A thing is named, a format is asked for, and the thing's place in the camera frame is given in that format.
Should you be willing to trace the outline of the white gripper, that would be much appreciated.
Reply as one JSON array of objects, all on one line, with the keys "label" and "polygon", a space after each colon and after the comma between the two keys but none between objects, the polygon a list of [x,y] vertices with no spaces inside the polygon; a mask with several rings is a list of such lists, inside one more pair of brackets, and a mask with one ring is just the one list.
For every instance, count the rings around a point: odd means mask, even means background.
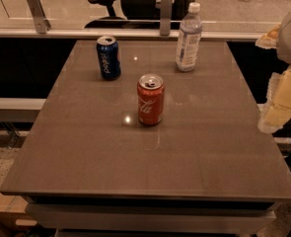
[{"label": "white gripper", "polygon": [[[291,10],[280,24],[256,40],[255,45],[263,49],[276,48],[280,60],[291,64]],[[273,72],[266,92],[257,124],[263,133],[274,133],[291,119],[291,65],[282,73]]]}]

